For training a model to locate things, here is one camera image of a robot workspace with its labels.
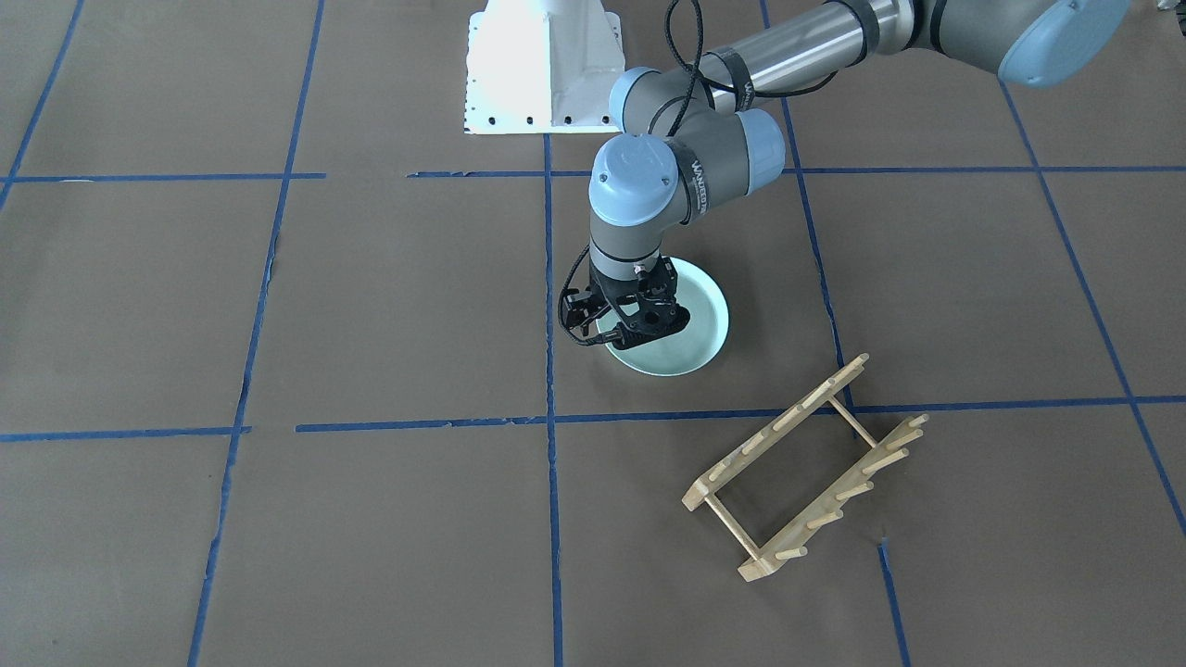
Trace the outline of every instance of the wooden peg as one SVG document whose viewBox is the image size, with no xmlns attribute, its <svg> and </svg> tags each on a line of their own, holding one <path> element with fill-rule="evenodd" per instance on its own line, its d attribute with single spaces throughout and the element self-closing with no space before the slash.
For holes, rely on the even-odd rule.
<svg viewBox="0 0 1186 667">
<path fill-rule="evenodd" d="M 831 388 L 835 387 L 835 386 L 836 386 L 836 379 L 835 377 L 829 377 L 829 379 L 824 380 L 823 385 L 820 385 L 818 387 L 816 387 L 816 390 L 811 392 L 810 394 L 808 394 L 808 398 L 803 399 L 803 402 L 799 404 L 799 405 L 803 406 L 803 409 L 808 409 L 811 406 L 811 404 L 814 404 L 814 402 L 818 401 L 820 399 L 822 399 L 824 396 L 824 394 L 827 394 L 828 392 L 830 392 Z"/>
<path fill-rule="evenodd" d="M 780 551 L 774 554 L 778 560 L 790 560 L 792 558 L 803 558 L 808 554 L 808 547 L 789 548 L 786 551 Z"/>
<path fill-rule="evenodd" d="M 848 385 L 857 375 L 860 375 L 861 373 L 865 373 L 865 362 L 867 362 L 867 361 L 869 361 L 869 354 L 865 352 L 861 356 L 859 356 L 859 357 L 854 358 L 853 361 L 848 362 L 844 366 L 844 368 L 841 368 L 840 370 L 837 370 L 836 374 L 833 375 L 831 377 L 834 380 L 836 380 L 836 382 L 840 382 L 842 385 Z"/>
<path fill-rule="evenodd" d="M 890 431 L 890 433 L 885 438 L 881 438 L 881 442 L 886 443 L 886 444 L 890 444 L 890 443 L 894 443 L 897 440 L 900 440 L 904 436 L 907 436 L 908 433 L 911 433 L 913 431 L 918 431 L 919 427 L 923 424 L 926 424 L 926 421 L 929 419 L 930 419 L 930 417 L 926 415 L 926 414 L 920 414 L 918 417 L 912 417 L 912 418 L 903 419 L 900 424 L 898 424 L 897 426 L 893 427 L 893 431 Z"/>
<path fill-rule="evenodd" d="M 872 490 L 873 490 L 873 482 L 865 482 L 863 484 L 857 484 L 847 491 L 841 491 L 836 494 L 836 500 L 843 502 L 853 496 L 859 496 L 866 491 L 872 491 Z"/>
<path fill-rule="evenodd" d="M 722 460 L 722 462 L 718 463 L 716 466 L 713 468 L 713 471 L 708 474 L 708 481 L 709 482 L 715 482 L 716 478 L 720 477 L 721 474 L 725 472 L 728 469 L 729 469 L 729 462 L 728 460 Z"/>
<path fill-rule="evenodd" d="M 844 517 L 843 510 L 837 509 L 836 512 L 829 512 L 828 514 L 824 514 L 818 519 L 812 519 L 811 521 L 808 521 L 806 529 L 815 531 L 820 526 L 827 526 L 828 523 L 831 523 L 833 521 L 840 521 L 843 517 Z"/>
<path fill-rule="evenodd" d="M 882 459 L 875 460 L 869 465 L 866 465 L 865 468 L 861 469 L 861 475 L 868 477 L 869 475 L 873 475 L 878 470 L 881 470 L 882 468 L 890 465 L 891 463 L 898 463 L 899 460 L 906 458 L 907 456 L 910 456 L 910 450 L 903 447 Z"/>
<path fill-rule="evenodd" d="M 750 438 L 748 440 L 745 442 L 744 445 L 741 445 L 741 456 L 750 456 L 750 452 L 752 452 L 754 447 L 760 445 L 761 442 L 765 439 L 766 436 L 763 436 L 761 431 L 754 433 L 752 438 Z"/>
<path fill-rule="evenodd" d="M 773 425 L 771 425 L 771 430 L 774 431 L 776 433 L 778 431 L 782 431 L 783 427 L 785 427 L 791 421 L 795 421 L 801 414 L 803 414 L 803 406 L 796 405 L 791 409 L 784 412 L 783 415 L 779 417 Z"/>
<path fill-rule="evenodd" d="M 919 439 L 922 437 L 923 437 L 923 430 L 922 428 L 914 428 L 913 431 L 907 431 L 906 433 L 903 433 L 901 436 L 898 436 L 893 440 L 887 442 L 886 443 L 886 451 L 895 452 L 895 451 L 900 450 L 903 446 L 908 445 L 910 443 L 913 443 L 914 440 L 917 440 L 917 439 Z"/>
</svg>

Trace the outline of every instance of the wooden rod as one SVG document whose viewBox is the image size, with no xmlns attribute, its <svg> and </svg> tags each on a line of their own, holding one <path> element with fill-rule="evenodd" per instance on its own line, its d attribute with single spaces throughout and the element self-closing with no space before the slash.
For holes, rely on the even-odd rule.
<svg viewBox="0 0 1186 667">
<path fill-rule="evenodd" d="M 878 446 L 878 442 L 873 439 L 873 436 L 869 436 L 869 432 L 865 430 L 865 426 L 861 426 L 861 423 L 857 421 L 855 417 L 853 417 L 853 413 L 848 412 L 847 409 L 844 409 L 844 406 L 840 405 L 840 401 L 836 400 L 836 396 L 831 396 L 830 399 L 828 399 L 828 402 L 831 404 L 831 407 L 841 417 L 844 418 L 844 421 L 847 421 L 848 425 L 853 427 L 853 431 L 856 431 L 856 433 L 861 438 L 863 438 L 865 442 L 868 443 L 871 447 Z"/>
<path fill-rule="evenodd" d="M 725 527 L 729 529 L 729 533 L 733 533 L 733 536 L 741 542 L 741 546 L 745 548 L 746 553 L 750 554 L 750 558 L 761 560 L 761 554 L 758 553 L 758 545 L 753 544 L 753 540 L 750 539 L 750 534 L 745 532 L 745 528 L 742 528 L 741 525 L 738 523 L 738 520 L 733 519 L 733 515 L 729 514 L 729 510 L 721 504 L 716 494 L 708 494 L 708 496 L 704 497 L 704 502 L 708 503 L 708 507 L 713 508 L 713 512 L 715 512 L 716 516 L 721 519 Z"/>
</svg>

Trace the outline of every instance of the silver metal tube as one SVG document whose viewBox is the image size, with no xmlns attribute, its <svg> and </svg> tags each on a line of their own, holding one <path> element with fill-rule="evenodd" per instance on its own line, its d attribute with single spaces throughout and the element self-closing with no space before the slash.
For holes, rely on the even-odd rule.
<svg viewBox="0 0 1186 667">
<path fill-rule="evenodd" d="M 854 0 L 868 5 L 876 17 L 878 43 L 871 50 L 895 53 L 906 47 L 914 26 L 911 0 Z M 829 74 L 847 68 L 861 57 L 867 45 L 865 30 L 853 11 L 841 2 L 828 2 L 731 44 L 750 69 L 754 89 L 782 93 L 803 88 Z M 701 71 L 713 81 L 728 83 L 728 69 L 713 56 L 701 62 Z M 733 94 L 713 91 L 720 113 L 732 113 Z"/>
<path fill-rule="evenodd" d="M 853 12 L 829 2 L 729 46 L 745 59 L 754 89 L 777 93 L 847 68 L 860 58 L 863 44 L 865 31 Z M 700 69 L 708 78 L 729 82 L 719 58 L 704 56 Z M 713 102 L 719 112 L 733 113 L 732 93 L 714 90 Z"/>
</svg>

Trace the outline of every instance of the black tape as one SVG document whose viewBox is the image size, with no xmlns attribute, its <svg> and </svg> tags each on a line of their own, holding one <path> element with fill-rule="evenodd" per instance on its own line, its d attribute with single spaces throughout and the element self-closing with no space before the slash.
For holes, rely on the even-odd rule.
<svg viewBox="0 0 1186 667">
<path fill-rule="evenodd" d="M 658 248 L 655 248 L 655 250 L 651 250 L 651 252 L 646 253 L 645 255 L 643 255 L 640 258 L 625 259 L 625 258 L 619 258 L 619 256 L 611 255 L 610 253 L 602 250 L 601 246 L 597 244 L 597 241 L 592 241 L 592 243 L 593 243 L 593 247 L 597 248 L 597 252 L 601 253 L 602 255 L 605 255 L 606 258 L 608 258 L 608 259 L 611 259 L 611 260 L 613 260 L 616 262 L 621 262 L 621 263 L 642 263 L 643 261 L 650 259 L 650 256 L 653 255 L 656 250 L 658 250 Z"/>
<path fill-rule="evenodd" d="M 878 50 L 878 45 L 881 43 L 881 24 L 878 23 L 878 13 L 873 11 L 872 5 L 866 0 L 827 0 L 824 5 L 828 2 L 840 2 L 848 7 L 848 11 L 853 12 L 853 15 L 856 17 L 856 23 L 861 24 L 861 36 L 863 38 L 861 56 L 848 66 L 860 63 L 866 56 Z"/>
<path fill-rule="evenodd" d="M 931 12 L 931 46 L 936 51 L 948 55 L 939 44 L 939 26 L 943 24 L 943 11 L 948 8 L 948 0 L 935 0 L 935 11 Z"/>
<path fill-rule="evenodd" d="M 704 179 L 704 167 L 700 163 L 696 153 L 678 139 L 665 139 L 671 152 L 675 153 L 675 164 L 680 167 L 680 176 L 683 180 L 683 191 L 688 196 L 688 214 L 680 224 L 688 224 L 708 211 L 710 198 L 708 196 L 708 182 Z"/>
<path fill-rule="evenodd" d="M 700 77 L 700 88 L 704 91 L 704 101 L 708 102 L 708 108 L 716 110 L 716 99 L 713 97 L 713 87 L 704 81 L 704 77 Z"/>
<path fill-rule="evenodd" d="M 926 2 L 924 2 L 923 0 L 914 0 L 913 5 L 914 5 L 914 30 L 912 30 L 910 33 L 910 42 L 907 42 L 906 45 L 901 47 L 903 51 L 910 49 L 911 46 L 914 45 L 916 42 L 918 42 L 919 36 L 923 34 L 923 21 L 926 20 Z"/>
<path fill-rule="evenodd" d="M 753 107 L 753 99 L 757 90 L 753 88 L 753 77 L 750 76 L 750 68 L 745 64 L 745 58 L 728 46 L 709 51 L 708 55 L 720 58 L 721 63 L 725 64 L 725 69 L 729 70 L 729 81 L 733 83 L 733 90 L 735 90 L 733 94 L 735 108 L 733 110 L 744 112 Z"/>
</svg>

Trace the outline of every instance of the blue tape line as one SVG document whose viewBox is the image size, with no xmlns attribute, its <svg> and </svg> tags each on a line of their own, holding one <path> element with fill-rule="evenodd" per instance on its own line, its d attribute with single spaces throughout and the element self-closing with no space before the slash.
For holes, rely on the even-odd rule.
<svg viewBox="0 0 1186 667">
<path fill-rule="evenodd" d="M 906 646 L 906 630 L 901 624 L 901 610 L 898 608 L 898 590 L 893 585 L 893 571 L 890 570 L 890 554 L 886 552 L 886 540 L 878 545 L 878 559 L 881 560 L 881 578 L 886 583 L 886 597 L 890 598 L 890 614 L 893 616 L 893 631 L 898 635 L 898 654 L 903 667 L 910 667 L 910 647 Z"/>
<path fill-rule="evenodd" d="M 293 173 L 293 163 L 296 160 L 296 144 L 300 140 L 301 120 L 305 115 L 305 100 L 308 96 L 308 85 L 313 76 L 313 61 L 317 57 L 318 37 L 321 33 L 321 18 L 325 14 L 325 0 L 317 2 L 317 17 L 313 19 L 313 36 L 310 39 L 308 56 L 305 59 L 305 77 L 301 81 L 300 96 L 296 100 L 296 114 L 293 119 L 292 136 L 288 140 L 288 158 L 285 160 L 285 177 L 280 182 L 280 196 L 276 199 L 276 215 L 272 221 L 272 237 L 268 240 L 268 255 L 263 262 L 263 279 L 260 282 L 260 297 L 255 305 L 255 320 L 251 324 L 251 341 L 247 348 L 247 362 L 243 364 L 243 388 L 240 392 L 238 406 L 235 408 L 236 428 L 243 425 L 247 413 L 247 399 L 251 390 L 251 373 L 255 367 L 255 355 L 260 348 L 260 332 L 263 329 L 263 313 L 268 305 L 268 287 L 272 284 L 272 266 L 276 258 L 276 240 L 280 236 L 280 225 L 283 222 L 285 204 L 288 198 L 288 184 Z M 238 457 L 240 433 L 236 432 L 230 438 L 230 446 L 227 450 L 227 466 L 223 469 L 222 495 L 218 501 L 218 526 L 215 538 L 210 541 L 210 553 L 206 557 L 205 577 L 202 580 L 202 597 L 198 601 L 198 612 L 193 621 L 193 639 L 190 642 L 189 667 L 197 667 L 198 655 L 202 652 L 202 636 L 206 625 L 206 610 L 210 605 L 210 591 L 213 586 L 215 572 L 218 566 L 218 552 L 222 546 L 223 527 L 227 522 L 227 508 L 230 501 L 231 469 Z"/>
<path fill-rule="evenodd" d="M 1128 405 L 1124 396 L 1098 399 L 1039 399 L 1029 401 L 973 401 L 956 404 L 901 404 L 855 406 L 849 409 L 854 414 L 897 414 L 900 412 L 963 412 L 978 409 L 1040 409 L 1052 407 L 1091 407 Z"/>
<path fill-rule="evenodd" d="M 1186 395 L 1175 396 L 1133 396 L 1133 400 L 1140 405 L 1163 405 L 1163 404 L 1186 404 Z"/>
<path fill-rule="evenodd" d="M 1028 166 L 866 166 L 866 167 L 802 167 L 803 173 L 1029 173 Z M 1184 172 L 1181 165 L 1110 165 L 1110 166 L 1044 166 L 1042 171 L 1076 173 L 1144 173 Z M 783 170 L 784 174 L 796 173 L 795 167 Z M 588 170 L 553 170 L 553 178 L 588 178 Z M 406 178 L 543 178 L 542 171 L 417 171 Z"/>
<path fill-rule="evenodd" d="M 811 241 L 811 255 L 815 258 L 816 272 L 820 274 L 820 293 L 823 296 L 823 307 L 828 313 L 828 325 L 831 329 L 831 344 L 836 351 L 836 368 L 844 367 L 844 349 L 840 344 L 840 328 L 836 325 L 836 311 L 831 306 L 831 293 L 828 291 L 828 275 L 823 269 L 823 254 L 820 252 L 820 237 L 816 235 L 815 216 L 811 214 L 811 199 L 808 197 L 808 182 L 803 176 L 803 163 L 799 160 L 799 145 L 795 138 L 795 122 L 791 120 L 791 107 L 786 100 L 783 103 L 783 121 L 786 123 L 786 138 L 791 146 L 791 159 L 795 163 L 795 180 L 799 185 L 799 199 L 803 202 L 803 218 L 808 223 L 808 239 Z M 844 406 L 853 406 L 853 390 L 844 386 Z"/>
<path fill-rule="evenodd" d="M 1186 404 L 1186 395 L 1136 396 L 1143 405 Z M 911 412 L 970 412 L 999 409 L 1044 409 L 1071 407 L 1124 406 L 1129 399 L 1124 396 L 1101 396 L 1086 399 L 1035 399 L 1018 401 L 967 401 L 950 404 L 898 404 L 853 406 L 854 414 L 899 414 Z M 785 408 L 766 409 L 706 409 L 684 412 L 620 412 L 588 414 L 556 414 L 556 424 L 598 424 L 607 421 L 681 421 L 688 419 L 747 419 L 771 418 L 782 414 Z M 817 409 L 814 414 L 836 414 L 829 406 Z M 336 431 L 398 431 L 406 428 L 449 428 L 480 426 L 527 426 L 547 424 L 547 415 L 535 417 L 489 417 L 478 419 L 426 419 L 409 421 L 346 421 L 327 424 L 301 424 L 298 433 L 321 433 Z"/>
<path fill-rule="evenodd" d="M 1029 173 L 1027 166 L 931 166 L 931 167 L 804 167 L 803 173 Z M 783 173 L 795 173 L 784 169 Z"/>
<path fill-rule="evenodd" d="M 680 421 L 684 419 L 746 419 L 751 417 L 777 417 L 782 409 L 706 409 L 689 412 L 626 412 L 601 414 L 562 414 L 557 424 L 597 424 L 604 421 Z"/>
<path fill-rule="evenodd" d="M 555 667 L 565 665 L 565 615 L 560 586 L 560 490 L 556 476 L 556 376 L 555 339 L 553 338 L 551 280 L 551 135 L 543 135 L 543 246 L 544 246 L 544 331 L 547 336 L 547 387 L 548 387 L 548 516 L 551 528 L 551 650 Z"/>
<path fill-rule="evenodd" d="M 299 424 L 296 433 L 342 431 L 404 431 L 415 428 L 470 428 L 476 426 L 525 426 L 544 424 L 546 417 L 487 417 L 479 419 L 417 419 L 409 421 L 358 421 L 342 424 Z"/>
<path fill-rule="evenodd" d="M 45 80 L 45 87 L 42 88 L 42 96 L 37 99 L 37 106 L 33 107 L 33 115 L 28 119 L 28 126 L 25 127 L 25 135 L 20 140 L 20 148 L 17 150 L 17 157 L 13 158 L 12 167 L 8 170 L 8 178 L 5 180 L 4 189 L 0 189 L 0 210 L 4 210 L 4 204 L 8 201 L 8 192 L 12 191 L 13 179 L 17 178 L 17 173 L 20 171 L 20 163 L 25 159 L 25 152 L 28 151 L 28 142 L 33 139 L 37 121 L 42 120 L 42 112 L 45 110 L 45 102 L 50 99 L 50 90 L 53 88 L 53 82 L 58 78 L 58 72 L 62 71 L 62 61 L 65 59 L 66 50 L 70 49 L 70 42 L 74 39 L 75 27 L 78 26 L 78 17 L 82 15 L 83 2 L 84 0 L 78 0 L 75 4 L 75 11 L 70 15 L 70 25 L 66 27 L 65 37 L 62 39 L 58 56 L 53 58 L 53 68 L 50 69 L 50 76 Z"/>
<path fill-rule="evenodd" d="M 1128 165 L 1128 166 L 1042 166 L 1042 171 L 1069 172 L 1069 173 L 1149 173 L 1149 172 L 1180 172 L 1186 171 L 1186 165 Z"/>
<path fill-rule="evenodd" d="M 130 431 L 50 431 L 44 433 L 0 433 L 0 443 L 47 443 L 53 440 L 126 440 L 133 438 L 176 438 L 184 436 L 232 436 L 240 428 L 212 426 L 202 428 L 136 428 Z M 250 431 L 249 427 L 241 430 Z"/>
<path fill-rule="evenodd" d="M 542 178 L 542 171 L 417 171 L 406 178 Z"/>
<path fill-rule="evenodd" d="M 1066 249 L 1066 255 L 1071 260 L 1071 267 L 1075 269 L 1075 277 L 1079 281 L 1079 287 L 1083 290 L 1083 296 L 1088 299 L 1088 307 L 1091 310 L 1091 317 L 1096 320 L 1096 328 L 1099 329 L 1099 336 L 1104 341 L 1104 348 L 1108 349 L 1108 356 L 1111 358 L 1112 368 L 1116 370 L 1116 377 L 1120 379 L 1121 388 L 1124 389 L 1124 396 L 1128 399 L 1129 408 L 1133 411 L 1133 418 L 1136 419 L 1136 425 L 1141 431 L 1141 438 L 1144 439 L 1144 447 L 1149 451 L 1149 458 L 1153 459 L 1153 466 L 1158 471 L 1158 477 L 1161 478 L 1161 487 L 1166 491 L 1166 497 L 1169 500 L 1169 507 L 1174 512 L 1174 516 L 1178 519 L 1178 528 L 1181 531 L 1182 535 L 1186 535 L 1186 515 L 1182 513 L 1181 503 L 1178 502 L 1178 495 L 1174 493 L 1174 487 L 1169 482 L 1169 476 L 1166 474 L 1166 469 L 1161 463 L 1161 456 L 1158 453 L 1158 447 L 1153 444 L 1153 437 L 1149 434 L 1149 430 L 1144 425 L 1144 417 L 1141 414 L 1141 408 L 1137 405 L 1136 398 L 1133 395 L 1133 388 L 1128 383 L 1128 376 L 1124 374 L 1124 368 L 1121 366 L 1120 355 L 1116 352 L 1116 347 L 1112 345 L 1111 336 L 1108 335 L 1108 328 L 1104 325 L 1104 318 L 1099 312 L 1099 306 L 1096 304 L 1096 298 L 1091 293 L 1091 287 L 1088 285 L 1086 274 L 1083 271 L 1083 266 L 1079 263 L 1079 258 L 1075 253 L 1075 247 L 1071 244 L 1071 236 L 1066 231 L 1066 225 L 1063 224 L 1063 216 L 1058 212 L 1058 205 L 1054 203 L 1054 195 L 1050 190 L 1050 185 L 1046 183 L 1046 177 L 1042 174 L 1042 167 L 1038 163 L 1038 154 L 1034 152 L 1033 145 L 1029 142 L 1029 135 L 1026 133 L 1025 125 L 1021 122 L 1021 114 L 1018 112 L 1016 104 L 1013 102 L 1013 95 L 1009 94 L 1009 89 L 1005 85 L 1003 81 L 997 81 L 1001 87 L 1001 93 L 1005 94 L 1005 101 L 1009 106 L 1009 112 L 1013 114 L 1013 121 L 1018 126 L 1018 132 L 1021 134 L 1021 142 L 1026 146 L 1026 152 L 1029 153 L 1029 161 L 1033 164 L 1034 173 L 1038 174 L 1038 182 L 1041 184 L 1042 195 L 1046 196 L 1046 204 L 1050 207 L 1050 212 L 1054 217 L 1054 225 L 1058 228 L 1058 235 L 1063 239 L 1063 247 Z"/>
<path fill-rule="evenodd" d="M 172 180 L 281 180 L 283 173 L 114 173 L 81 176 L 18 176 L 13 183 L 144 183 Z M 325 172 L 299 172 L 288 176 L 294 180 L 326 178 Z"/>
</svg>

